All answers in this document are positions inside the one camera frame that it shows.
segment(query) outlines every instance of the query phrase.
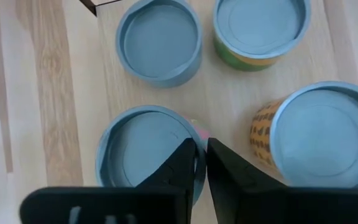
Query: wooden surface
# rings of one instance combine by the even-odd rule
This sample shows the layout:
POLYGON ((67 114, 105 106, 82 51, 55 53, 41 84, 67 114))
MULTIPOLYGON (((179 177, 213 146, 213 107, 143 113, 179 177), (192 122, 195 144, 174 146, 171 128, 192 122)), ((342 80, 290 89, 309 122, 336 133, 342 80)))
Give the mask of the wooden surface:
MULTIPOLYGON (((116 27, 134 0, 99 6, 78 0, 0 0, 0 223, 47 185, 96 185, 95 151, 109 122, 137 105, 171 108, 206 124, 214 136, 255 161, 251 117, 264 103, 321 80, 358 84, 358 1, 313 0, 300 45, 262 72, 235 71, 212 46, 214 1, 189 0, 203 26, 198 74, 157 90, 123 71, 116 27)), ((216 223, 208 183, 193 223, 216 223)))

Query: cylindrical container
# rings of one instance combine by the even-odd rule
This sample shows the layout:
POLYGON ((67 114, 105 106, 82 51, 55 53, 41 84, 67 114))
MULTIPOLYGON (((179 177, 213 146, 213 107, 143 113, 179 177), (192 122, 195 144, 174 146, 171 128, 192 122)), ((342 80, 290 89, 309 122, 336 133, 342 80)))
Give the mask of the cylindrical container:
POLYGON ((309 0, 216 0, 215 50, 236 69, 265 69, 299 43, 310 14, 309 0))
POLYGON ((358 86, 320 82, 268 103, 250 144, 294 186, 358 187, 358 86))
POLYGON ((141 0, 121 19, 116 50, 127 72, 169 88, 196 74, 201 36, 200 22, 184 0, 141 0))
POLYGON ((96 179, 103 187, 135 187, 153 174, 186 139, 197 145, 195 203, 203 189, 208 132, 162 106, 138 106, 120 114, 102 135, 96 155, 96 179))

